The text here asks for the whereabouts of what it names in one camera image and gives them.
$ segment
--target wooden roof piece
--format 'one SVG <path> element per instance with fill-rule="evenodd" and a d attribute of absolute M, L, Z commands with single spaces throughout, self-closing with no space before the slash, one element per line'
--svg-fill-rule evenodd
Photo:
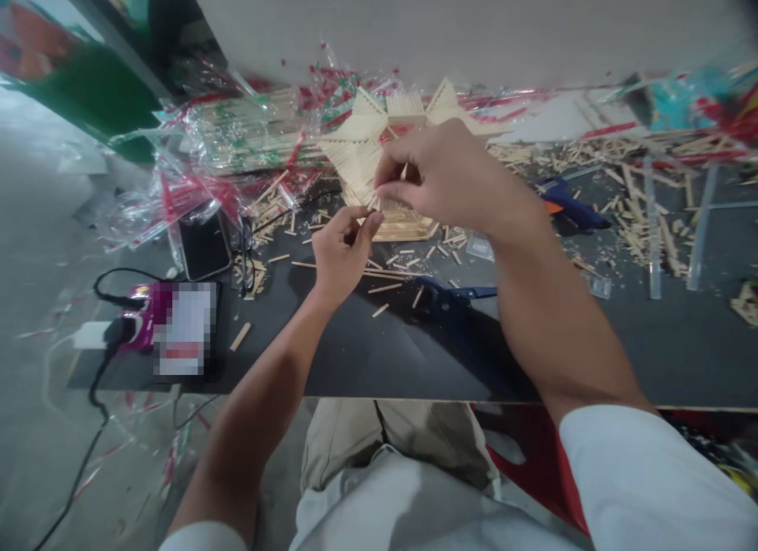
<path fill-rule="evenodd" d="M 421 96 L 414 93 L 387 97 L 387 115 L 390 125 L 403 123 L 423 124 L 426 121 L 424 104 Z"/>
<path fill-rule="evenodd" d="M 364 88 L 358 88 L 350 117 L 334 133 L 321 137 L 325 141 L 368 141 L 387 128 L 385 110 Z"/>
<path fill-rule="evenodd" d="M 332 141 L 321 139 L 318 147 L 334 164 L 360 205 L 368 205 L 374 195 L 373 176 L 381 158 L 378 141 Z"/>
<path fill-rule="evenodd" d="M 459 118 L 475 137 L 496 137 L 502 133 L 510 132 L 511 128 L 505 123 L 480 123 L 471 117 L 465 109 L 458 104 L 456 90 L 446 77 L 440 83 L 434 97 L 429 101 L 426 108 L 426 120 L 431 125 L 440 125 L 451 118 Z"/>

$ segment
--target concrete floor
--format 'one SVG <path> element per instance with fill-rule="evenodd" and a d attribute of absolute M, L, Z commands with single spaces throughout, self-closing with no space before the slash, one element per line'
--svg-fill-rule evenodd
<path fill-rule="evenodd" d="M 65 143 L 91 143 L 80 131 L 24 96 L 0 88 L 0 219 L 5 346 L 0 380 L 0 549 L 31 549 L 62 510 L 99 415 L 86 392 L 66 388 L 74 351 L 70 337 L 92 319 L 94 278 L 114 266 L 94 230 L 72 214 L 95 192 L 144 182 L 143 171 L 109 159 L 96 178 L 58 171 Z M 25 333 L 46 330 L 30 337 Z M 166 395 L 101 393 L 114 414 L 84 474 L 86 489 L 48 549 L 156 549 L 163 539 L 207 429 L 197 419 L 177 437 L 170 406 L 144 409 Z M 179 418 L 201 400 L 182 398 Z M 223 398 L 203 411 L 212 422 Z M 263 477 L 257 549 L 286 549 L 295 509 L 306 431 L 316 401 L 304 401 Z M 166 487 L 172 443 L 186 450 Z M 505 496 L 539 521 L 571 531 L 507 481 Z M 578 538 L 587 546 L 587 540 Z"/>

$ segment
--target black phone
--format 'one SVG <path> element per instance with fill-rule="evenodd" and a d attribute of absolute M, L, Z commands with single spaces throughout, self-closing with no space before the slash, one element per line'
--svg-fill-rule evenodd
<path fill-rule="evenodd" d="M 187 280 L 201 281 L 231 267 L 229 238 L 221 211 L 203 223 L 179 220 L 179 234 Z"/>

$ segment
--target white wall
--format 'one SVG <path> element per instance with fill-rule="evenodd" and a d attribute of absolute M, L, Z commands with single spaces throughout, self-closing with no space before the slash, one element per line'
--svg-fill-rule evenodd
<path fill-rule="evenodd" d="M 752 31 L 745 0 L 198 2 L 230 62 L 290 82 L 307 78 L 321 36 L 351 67 L 399 67 L 406 83 L 538 88 L 684 69 Z"/>

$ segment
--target power cord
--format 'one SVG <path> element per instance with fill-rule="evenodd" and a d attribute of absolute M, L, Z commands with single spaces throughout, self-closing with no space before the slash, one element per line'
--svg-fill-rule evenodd
<path fill-rule="evenodd" d="M 200 413 L 208 405 L 216 401 L 220 396 L 221 394 L 218 394 L 208 399 L 208 401 L 206 401 L 205 403 L 200 405 L 197 409 L 195 409 L 189 417 L 187 417 L 184 421 L 180 422 L 178 425 L 176 424 L 176 406 L 179 404 L 179 398 L 177 398 L 174 401 L 173 407 L 171 408 L 171 422 L 174 424 L 174 430 L 180 430 L 184 425 L 192 421 L 197 416 L 198 413 Z"/>
<path fill-rule="evenodd" d="M 101 275 L 98 278 L 98 282 L 103 278 L 104 275 L 107 275 L 107 273 Z M 113 360 L 116 353 L 118 352 L 118 347 L 123 343 L 129 342 L 134 337 L 134 334 L 136 332 L 137 322 L 133 318 L 119 317 L 111 322 L 111 325 L 108 326 L 107 330 L 103 334 L 103 340 L 107 344 L 107 347 L 105 349 L 105 354 L 103 355 L 103 361 L 100 363 L 100 367 L 97 369 L 95 379 L 92 380 L 92 385 L 89 386 L 89 392 L 87 395 L 90 404 L 99 410 L 101 415 L 103 415 L 103 422 L 100 424 L 100 428 L 97 429 L 95 436 L 92 438 L 92 442 L 89 444 L 87 452 L 84 454 L 84 458 L 82 459 L 81 465 L 79 466 L 79 471 L 77 472 L 76 479 L 73 481 L 73 486 L 71 487 L 71 492 L 69 493 L 69 497 L 66 500 L 66 506 L 63 508 L 63 512 L 61 512 L 61 515 L 58 517 L 58 519 L 55 520 L 55 523 L 53 523 L 52 527 L 47 531 L 45 536 L 42 538 L 42 541 L 40 541 L 35 546 L 34 551 L 39 551 L 45 546 L 45 543 L 47 543 L 50 537 L 52 537 L 53 533 L 55 533 L 55 530 L 58 529 L 58 526 L 60 526 L 61 522 L 66 518 L 66 516 L 69 514 L 69 511 L 71 510 L 74 497 L 77 495 L 77 489 L 79 488 L 79 484 L 81 482 L 81 477 L 84 475 L 84 469 L 87 467 L 87 462 L 89 462 L 89 459 L 92 456 L 92 452 L 95 450 L 95 446 L 97 445 L 97 441 L 100 439 L 100 435 L 103 434 L 108 421 L 111 420 L 111 414 L 108 412 L 108 408 L 106 407 L 105 403 L 97 399 L 97 386 L 99 385 L 100 380 L 103 378 L 105 370 L 110 365 L 111 360 Z"/>
<path fill-rule="evenodd" d="M 136 272 L 138 275 L 143 275 L 146 277 L 150 277 L 153 280 L 160 281 L 161 283 L 168 282 L 169 279 L 161 279 L 160 277 L 156 277 L 155 275 L 152 275 L 145 271 L 140 271 L 139 269 L 132 269 L 130 267 L 116 267 L 112 268 L 110 271 L 105 271 L 102 275 L 100 275 L 97 279 L 95 279 L 95 284 L 92 285 L 92 290 L 95 291 L 95 294 L 97 295 L 97 298 L 100 300 L 104 300 L 105 302 L 109 302 L 116 306 L 121 306 L 124 310 L 142 310 L 144 308 L 144 300 L 141 298 L 129 298 L 129 297 L 117 297 L 113 294 L 106 294 L 103 293 L 100 290 L 100 281 L 105 279 L 108 275 L 114 272 L 119 271 L 125 271 L 125 272 Z"/>

